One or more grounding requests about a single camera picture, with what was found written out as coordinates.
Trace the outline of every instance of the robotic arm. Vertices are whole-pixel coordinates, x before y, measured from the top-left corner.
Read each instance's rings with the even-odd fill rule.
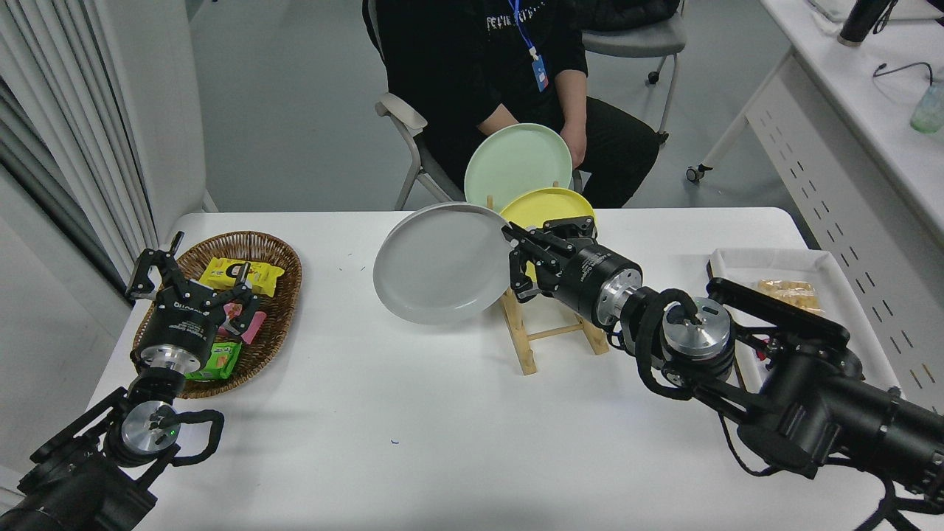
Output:
[[[115,389],[30,456],[36,467],[19,485],[26,497],[0,516],[0,529],[132,529],[154,507],[157,498],[148,489],[167,465],[195,465],[216,452],[223,414],[211,409],[178,413],[172,404],[183,390],[184,375],[206,365],[216,331],[226,320],[223,305],[233,300],[244,305],[228,324],[241,334],[259,299],[245,283],[249,264],[224,293],[186,280],[174,259],[182,237],[178,232],[169,251],[145,249],[126,291],[129,299],[150,296],[155,286],[148,273],[151,267],[160,272],[153,314],[131,353],[138,377],[129,390]],[[207,447],[197,455],[177,457],[180,425],[203,422],[211,424]],[[147,463],[152,464],[138,479],[120,469]]]
[[[642,285],[639,265],[597,243],[591,218],[528,230],[513,223],[502,231],[513,247],[519,301],[538,294],[559,300],[634,356],[649,390],[705,403],[721,416],[726,434],[725,419],[735,422],[740,439],[770,466],[753,472],[738,458],[748,472],[813,479],[820,467],[836,464],[878,476],[886,497],[859,529],[885,519],[915,529],[901,511],[944,514],[944,417],[902,399],[897,388],[866,384],[840,325],[725,279],[708,283],[707,298],[677,289],[657,293]],[[525,274],[527,262],[537,285]],[[725,306],[770,324],[742,326]],[[756,394],[726,382],[738,341],[771,360]],[[654,369],[671,385],[660,384]],[[895,497],[891,482],[921,499]]]

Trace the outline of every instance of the wicker basket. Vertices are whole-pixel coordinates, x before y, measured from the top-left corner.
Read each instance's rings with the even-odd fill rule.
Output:
[[[271,234],[252,231],[229,232],[214,236],[201,242],[183,253],[177,263],[180,271],[188,279],[198,279],[213,257],[225,257],[251,262],[266,262],[285,269],[278,278],[274,297],[261,297],[260,310],[267,315],[251,345],[243,345],[232,375],[226,380],[198,382],[188,380],[180,398],[207,398],[229,391],[233,387],[247,382],[276,357],[278,349],[285,340],[295,302],[301,287],[301,261],[288,244]],[[154,311],[152,306],[144,316],[134,338],[134,347],[138,347],[147,322]]]

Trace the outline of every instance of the chair caster wheel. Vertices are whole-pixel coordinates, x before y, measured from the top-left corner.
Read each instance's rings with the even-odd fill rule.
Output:
[[[688,166],[688,169],[685,170],[685,178],[688,179],[689,182],[694,182],[698,184],[698,182],[704,176],[705,176],[705,172],[693,166]]]

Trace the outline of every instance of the yellow snack package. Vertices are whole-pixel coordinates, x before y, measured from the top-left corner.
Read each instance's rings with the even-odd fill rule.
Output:
[[[772,297],[776,300],[782,300],[791,306],[796,306],[801,310],[806,310],[811,314],[823,316],[822,307],[819,306],[817,291],[813,285],[800,281],[758,281],[757,291]]]
[[[213,289],[229,289],[236,283],[243,264],[246,260],[213,257],[203,274],[200,283]],[[252,292],[272,297],[276,293],[276,281],[282,276],[285,269],[265,262],[249,262],[249,275],[246,283],[252,287]]]

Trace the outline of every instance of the chair armrest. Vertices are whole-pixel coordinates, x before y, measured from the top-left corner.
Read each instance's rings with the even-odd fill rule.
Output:
[[[422,130],[426,125],[426,118],[416,112],[416,109],[410,107],[410,104],[403,101],[399,96],[384,93],[374,106],[377,116],[386,116],[392,114],[394,118],[403,122],[403,125],[415,130]]]

